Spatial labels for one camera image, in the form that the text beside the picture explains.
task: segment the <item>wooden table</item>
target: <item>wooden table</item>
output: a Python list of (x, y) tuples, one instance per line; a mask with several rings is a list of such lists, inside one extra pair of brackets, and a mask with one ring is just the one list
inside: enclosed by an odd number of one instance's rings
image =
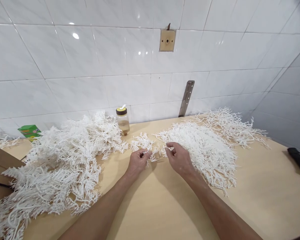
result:
[[(132, 136), (167, 129), (182, 118), (131, 125)], [(252, 149), (236, 147), (239, 159), (237, 186), (213, 189), (263, 239), (291, 240), (300, 236), (300, 170), (286, 147), (268, 140), (271, 150), (259, 143)], [(102, 165), (99, 190), (106, 193), (127, 169), (131, 151), (111, 154)], [(25, 230), (24, 239), (58, 239), (77, 219), (69, 212), (41, 215)], [(121, 204), (108, 239), (218, 239), (199, 200), (174, 172), (166, 158), (150, 164), (133, 184)]]

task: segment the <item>white plastic part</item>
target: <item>white plastic part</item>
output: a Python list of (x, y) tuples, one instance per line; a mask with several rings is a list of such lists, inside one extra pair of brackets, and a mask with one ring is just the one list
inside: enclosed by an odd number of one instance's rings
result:
[(32, 143), (25, 166), (3, 172), (14, 178), (15, 189), (0, 200), (0, 237), (6, 240), (22, 239), (30, 220), (42, 213), (70, 210), (74, 215), (89, 209), (100, 196), (95, 186), (101, 167), (95, 156), (107, 159), (111, 152), (128, 148), (115, 118), (104, 111), (68, 120), (61, 129), (52, 127), (41, 135)]
[[(264, 138), (266, 132), (252, 128), (249, 122), (242, 122), (239, 113), (231, 113), (229, 108), (199, 114), (184, 123), (173, 124), (172, 128), (154, 134), (164, 143), (177, 142), (190, 153), (191, 161), (207, 180), (227, 196), (226, 189), (236, 185), (235, 160), (237, 154), (233, 146), (243, 148), (259, 141), (269, 147)], [(167, 157), (165, 146), (160, 153)]]
[(0, 148), (7, 148), (7, 147), (12, 147), (12, 146), (17, 146), (21, 143), (19, 141), (20, 138), (11, 138), (7, 134), (4, 134), (3, 136), (0, 136)]
[(150, 156), (150, 161), (155, 162), (157, 161), (156, 153), (159, 152), (160, 145), (158, 146), (152, 146), (154, 142), (150, 140), (146, 133), (140, 133), (139, 136), (135, 137), (133, 136), (133, 139), (130, 143), (130, 149), (135, 152), (141, 148), (146, 149), (148, 151), (152, 151), (152, 155)]

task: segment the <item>green carton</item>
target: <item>green carton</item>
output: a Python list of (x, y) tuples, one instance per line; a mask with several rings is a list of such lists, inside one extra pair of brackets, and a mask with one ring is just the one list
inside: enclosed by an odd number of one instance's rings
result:
[(29, 139), (30, 142), (33, 142), (35, 140), (35, 137), (39, 137), (41, 131), (37, 128), (36, 125), (25, 125), (21, 128), (18, 128), (18, 130)]

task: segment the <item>tile grout line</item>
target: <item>tile grout line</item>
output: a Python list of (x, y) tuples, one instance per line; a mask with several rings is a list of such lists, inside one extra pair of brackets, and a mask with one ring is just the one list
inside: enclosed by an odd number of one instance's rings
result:
[(247, 29), (248, 29), (248, 27), (249, 27), (249, 25), (250, 25), (250, 23), (251, 23), (251, 20), (253, 19), (254, 14), (256, 13), (256, 11), (257, 11), (257, 9), (258, 9), (258, 7), (259, 7), (260, 2), (261, 2), (261, 0), (259, 0), (258, 5), (257, 5), (256, 9), (254, 10), (252, 16), (251, 16), (251, 18), (250, 18), (250, 20), (249, 20), (249, 23), (248, 23), (247, 27), (246, 27), (246, 29), (244, 30), (244, 33), (247, 32)]
[[(27, 24), (27, 23), (0, 23), (0, 25), (24, 25), (24, 26), (64, 26), (64, 27), (98, 27), (98, 28), (133, 28), (133, 29), (159, 29), (149, 27), (119, 27), (119, 26), (98, 26), (98, 25), (69, 25), (69, 24)], [(229, 33), (255, 33), (255, 34), (280, 34), (280, 35), (300, 35), (300, 33), (280, 33), (280, 32), (253, 32), (253, 31), (226, 31), (226, 30), (205, 30), (205, 29), (177, 29), (183, 31), (204, 31), (204, 32), (229, 32)]]
[(262, 112), (262, 111), (259, 111), (259, 110), (256, 110), (257, 112), (261, 112), (261, 113), (264, 113), (264, 114), (268, 114), (270, 116), (274, 116), (274, 117), (277, 117), (277, 118), (281, 118), (281, 119), (284, 119), (284, 120), (287, 120), (287, 121), (290, 121), (290, 122), (293, 122), (293, 123), (297, 123), (297, 124), (300, 124), (300, 122), (297, 122), (297, 121), (294, 121), (294, 120), (290, 120), (288, 118), (283, 118), (283, 117), (279, 117), (279, 116), (276, 116), (276, 115), (273, 115), (271, 113), (266, 113), (266, 112)]
[[(224, 95), (224, 96), (215, 96), (215, 97), (207, 97), (207, 98), (197, 98), (197, 99), (209, 99), (209, 98), (219, 98), (219, 97), (229, 97), (229, 96), (239, 96), (239, 95), (248, 95), (248, 94), (257, 94), (257, 93), (264, 93), (264, 92), (256, 92), (256, 93), (244, 93), (244, 94), (233, 94), (233, 95)], [(167, 102), (160, 102), (160, 103), (171, 103), (171, 102), (180, 102), (181, 100), (174, 100), (174, 101), (167, 101)], [(156, 104), (156, 103), (146, 103), (146, 104), (130, 104), (129, 106), (140, 106), (140, 105), (150, 105), (150, 104)], [(21, 118), (21, 117), (33, 117), (33, 116), (42, 116), (42, 115), (51, 115), (51, 114), (63, 114), (63, 113), (70, 113), (70, 112), (80, 112), (80, 111), (91, 111), (91, 110), (103, 110), (105, 108), (99, 108), (99, 109), (81, 109), (81, 110), (77, 110), (77, 111), (66, 111), (64, 112), (62, 110), (62, 112), (55, 112), (55, 113), (47, 113), (47, 114), (38, 114), (38, 115), (28, 115), (28, 116), (19, 116), (19, 117), (8, 117), (8, 118), (0, 118), (1, 119), (9, 119), (9, 118)]]
[(293, 10), (293, 12), (291, 13), (290, 17), (288, 18), (288, 20), (286, 21), (286, 23), (283, 25), (283, 27), (280, 30), (280, 33), (282, 32), (282, 30), (284, 29), (284, 27), (287, 25), (287, 23), (289, 22), (290, 18), (292, 17), (292, 15), (294, 14), (294, 12), (297, 10), (298, 6), (300, 5), (300, 0), (299, 3), (297, 4), (296, 8)]
[[(5, 11), (5, 12), (6, 12), (6, 14), (8, 15), (8, 17), (9, 17), (10, 21), (12, 22), (12, 20), (11, 20), (11, 18), (10, 18), (10, 16), (9, 16), (9, 14), (8, 14), (7, 10), (5, 9), (5, 7), (3, 6), (3, 4), (2, 4), (2, 2), (1, 2), (1, 0), (0, 0), (0, 4), (2, 5), (2, 7), (3, 7), (4, 11)], [(33, 58), (32, 54), (31, 54), (31, 52), (29, 51), (29, 49), (28, 49), (28, 47), (27, 47), (26, 43), (24, 42), (23, 38), (21, 37), (20, 33), (18, 32), (16, 25), (15, 25), (15, 24), (12, 24), (12, 25), (13, 25), (14, 29), (16, 30), (16, 32), (17, 32), (17, 34), (18, 34), (19, 38), (20, 38), (20, 39), (21, 39), (21, 41), (23, 42), (23, 44), (24, 44), (25, 48), (27, 49), (27, 51), (28, 51), (29, 55), (31, 56), (31, 59), (33, 60), (34, 64), (37, 66), (37, 69), (38, 69), (38, 71), (40, 72), (40, 74), (41, 74), (42, 78), (44, 79), (44, 76), (43, 76), (43, 74), (42, 74), (42, 72), (41, 72), (40, 68), (38, 67), (38, 65), (37, 65), (36, 61), (34, 60), (34, 58)]]
[(134, 76), (134, 75), (152, 75), (152, 74), (173, 74), (173, 73), (197, 73), (197, 72), (226, 72), (226, 71), (252, 71), (252, 70), (266, 70), (266, 69), (277, 69), (277, 68), (288, 68), (288, 67), (275, 67), (275, 68), (252, 68), (252, 69), (230, 69), (230, 70), (207, 70), (207, 71), (192, 71), (192, 72), (159, 72), (159, 73), (142, 73), (142, 74), (123, 74), (123, 75), (99, 75), (99, 76), (78, 76), (78, 77), (59, 77), (59, 78), (36, 78), (36, 79), (13, 79), (13, 80), (1, 80), (0, 82), (7, 81), (36, 81), (36, 80), (50, 80), (50, 79), (67, 79), (67, 78), (91, 78), (91, 77), (115, 77), (115, 76)]
[(179, 24), (179, 28), (178, 28), (179, 30), (180, 30), (180, 28), (181, 28), (182, 17), (183, 17), (183, 9), (184, 9), (185, 3), (186, 3), (186, 0), (183, 0), (182, 11), (181, 11), (181, 18), (180, 18), (180, 24)]

